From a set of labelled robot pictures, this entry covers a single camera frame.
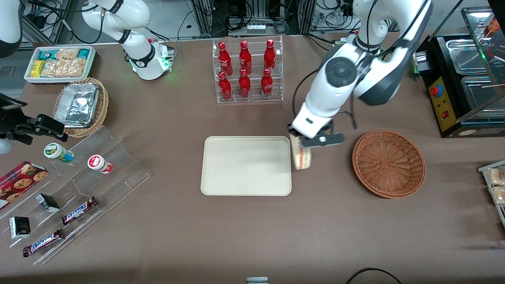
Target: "red and white cup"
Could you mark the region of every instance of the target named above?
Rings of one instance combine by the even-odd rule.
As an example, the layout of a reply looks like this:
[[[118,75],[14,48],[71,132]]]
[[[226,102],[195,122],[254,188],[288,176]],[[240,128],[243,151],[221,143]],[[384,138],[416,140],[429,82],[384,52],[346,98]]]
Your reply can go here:
[[[114,166],[100,155],[93,155],[89,157],[88,167],[101,173],[110,173],[114,169]]]

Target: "yogurt cup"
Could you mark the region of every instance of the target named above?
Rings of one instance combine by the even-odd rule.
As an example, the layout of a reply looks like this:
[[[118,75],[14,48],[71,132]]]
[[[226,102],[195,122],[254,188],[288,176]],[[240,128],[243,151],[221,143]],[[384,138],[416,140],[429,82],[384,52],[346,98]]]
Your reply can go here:
[[[74,153],[58,143],[48,144],[44,148],[44,155],[50,159],[57,159],[64,163],[70,163],[74,159]]]
[[[101,173],[110,173],[110,172],[112,172],[112,169],[114,168],[114,166],[111,163],[107,162],[100,155],[93,155],[93,156],[89,157],[88,167],[92,170],[96,170]]]

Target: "red cookie box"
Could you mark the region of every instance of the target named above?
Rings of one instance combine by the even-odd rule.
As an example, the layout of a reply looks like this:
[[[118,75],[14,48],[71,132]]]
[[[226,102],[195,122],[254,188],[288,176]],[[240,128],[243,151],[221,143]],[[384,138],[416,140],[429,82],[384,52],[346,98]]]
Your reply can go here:
[[[24,161],[0,177],[0,210],[43,180],[49,173],[46,168]]]

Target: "yellow control panel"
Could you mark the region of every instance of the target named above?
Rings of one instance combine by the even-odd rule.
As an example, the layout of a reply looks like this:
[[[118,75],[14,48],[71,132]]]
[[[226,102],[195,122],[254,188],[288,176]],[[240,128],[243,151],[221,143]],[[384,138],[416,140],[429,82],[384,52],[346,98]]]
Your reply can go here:
[[[440,125],[442,131],[446,131],[451,126],[455,125],[457,120],[447,92],[445,91],[442,77],[438,78],[429,87],[428,91],[430,92],[431,103],[435,109],[438,125]]]

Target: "yellow snack package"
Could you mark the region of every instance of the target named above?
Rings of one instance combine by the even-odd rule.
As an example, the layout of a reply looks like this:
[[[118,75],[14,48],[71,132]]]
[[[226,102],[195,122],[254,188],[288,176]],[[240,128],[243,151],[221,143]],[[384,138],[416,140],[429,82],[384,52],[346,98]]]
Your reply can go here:
[[[32,67],[32,71],[30,72],[30,76],[33,78],[39,78],[40,73],[41,73],[42,69],[44,68],[44,64],[45,64],[45,60],[35,60],[35,62],[33,62],[33,67]]]

